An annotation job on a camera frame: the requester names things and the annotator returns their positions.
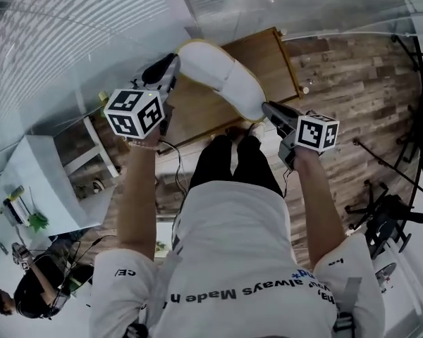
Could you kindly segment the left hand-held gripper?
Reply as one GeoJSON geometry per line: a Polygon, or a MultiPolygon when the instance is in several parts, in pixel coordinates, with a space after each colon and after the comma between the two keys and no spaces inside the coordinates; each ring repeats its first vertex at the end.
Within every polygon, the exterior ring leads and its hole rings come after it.
{"type": "Polygon", "coordinates": [[[142,73],[132,86],[116,89],[104,107],[104,115],[118,136],[145,139],[155,128],[165,136],[173,107],[167,103],[180,72],[180,59],[167,54],[142,73]]]}

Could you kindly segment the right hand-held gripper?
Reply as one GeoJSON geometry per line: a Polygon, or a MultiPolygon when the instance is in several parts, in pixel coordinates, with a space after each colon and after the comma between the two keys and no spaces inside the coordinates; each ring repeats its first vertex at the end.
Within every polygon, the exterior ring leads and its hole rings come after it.
{"type": "Polygon", "coordinates": [[[297,146],[322,154],[336,145],[339,120],[321,114],[303,115],[295,108],[274,101],[264,102],[262,111],[282,138],[278,157],[291,170],[297,146]]]}

